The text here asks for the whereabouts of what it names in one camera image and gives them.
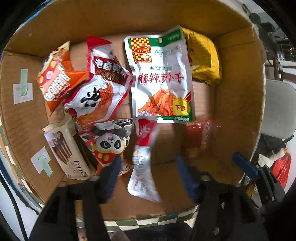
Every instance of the orange chili strips image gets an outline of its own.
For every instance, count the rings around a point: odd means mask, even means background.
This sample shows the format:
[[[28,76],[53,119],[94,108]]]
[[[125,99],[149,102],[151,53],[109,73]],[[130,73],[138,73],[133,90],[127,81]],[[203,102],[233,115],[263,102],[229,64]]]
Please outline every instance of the orange chili strips image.
[[[142,108],[138,109],[138,112],[148,110],[152,115],[174,116],[171,106],[175,99],[176,96],[170,93],[169,89],[164,90],[160,88]]]

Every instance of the checkered pattern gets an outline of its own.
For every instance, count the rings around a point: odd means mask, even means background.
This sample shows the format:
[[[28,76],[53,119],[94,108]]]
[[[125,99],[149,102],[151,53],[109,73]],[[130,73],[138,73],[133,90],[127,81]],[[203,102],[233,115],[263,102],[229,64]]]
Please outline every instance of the checkered pattern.
[[[198,214],[198,206],[179,214],[170,214],[167,216],[142,219],[142,220],[135,219],[135,220],[121,220],[121,221],[105,221],[105,225],[108,232],[115,232],[120,229],[125,231],[125,230],[131,230],[131,229],[165,225],[168,223],[181,223],[181,222],[185,222],[190,227],[193,227],[197,214]],[[76,218],[76,224],[78,228],[84,228],[84,222],[82,218]]]
[[[138,62],[147,62],[151,63],[151,47],[150,47],[150,41],[149,38],[131,38],[131,50],[133,52],[133,59],[135,61],[135,64]],[[135,54],[134,49],[137,47],[147,47],[150,51],[150,54],[145,54],[144,57],[142,54]]]

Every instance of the snack package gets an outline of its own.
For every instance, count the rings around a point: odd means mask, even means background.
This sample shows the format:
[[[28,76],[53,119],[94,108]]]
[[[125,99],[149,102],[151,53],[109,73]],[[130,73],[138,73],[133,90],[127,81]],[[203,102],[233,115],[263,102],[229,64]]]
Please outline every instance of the snack package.
[[[37,82],[52,114],[66,94],[88,77],[86,71],[74,71],[70,60],[70,41],[50,53],[37,76]]]
[[[182,28],[188,48],[193,78],[216,86],[222,80],[222,67],[216,46],[208,37]]]
[[[86,39],[89,80],[63,102],[64,110],[77,128],[95,121],[112,118],[128,95],[133,76],[118,62],[112,43],[97,37]]]
[[[209,116],[199,118],[188,123],[186,126],[186,153],[187,158],[196,158],[207,149],[212,129],[212,122]]]
[[[96,174],[103,167],[111,165],[116,154],[123,161],[123,152],[131,136],[132,119],[115,119],[105,122],[94,122],[81,127],[78,134],[92,151],[98,161]],[[123,161],[118,177],[132,171],[132,165]]]
[[[157,137],[157,117],[139,116],[136,119],[138,137],[133,152],[134,169],[128,183],[128,192],[153,202],[161,202],[151,174],[151,147]]]
[[[192,77],[180,26],[162,35],[124,40],[133,75],[133,115],[155,115],[158,123],[192,121]]]
[[[87,179],[91,174],[74,140],[76,129],[70,115],[60,123],[50,124],[42,129],[55,158],[71,179]]]

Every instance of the yellow snack bag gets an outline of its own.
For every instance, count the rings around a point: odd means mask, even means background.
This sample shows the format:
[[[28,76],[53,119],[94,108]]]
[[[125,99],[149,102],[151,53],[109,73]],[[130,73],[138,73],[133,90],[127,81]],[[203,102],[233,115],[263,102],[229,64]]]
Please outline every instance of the yellow snack bag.
[[[216,46],[208,37],[183,28],[193,78],[216,86],[222,80],[222,67]]]

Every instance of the panda cartoon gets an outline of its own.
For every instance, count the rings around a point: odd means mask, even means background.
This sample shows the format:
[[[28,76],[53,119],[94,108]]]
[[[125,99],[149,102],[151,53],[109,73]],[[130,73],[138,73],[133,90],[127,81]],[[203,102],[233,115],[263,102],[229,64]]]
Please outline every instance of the panda cartoon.
[[[123,159],[123,151],[126,147],[126,142],[118,135],[106,132],[105,134],[96,138],[95,143],[92,145],[91,150],[95,158],[101,164],[101,168],[97,168],[97,172],[105,166],[111,164],[116,154],[119,154]]]

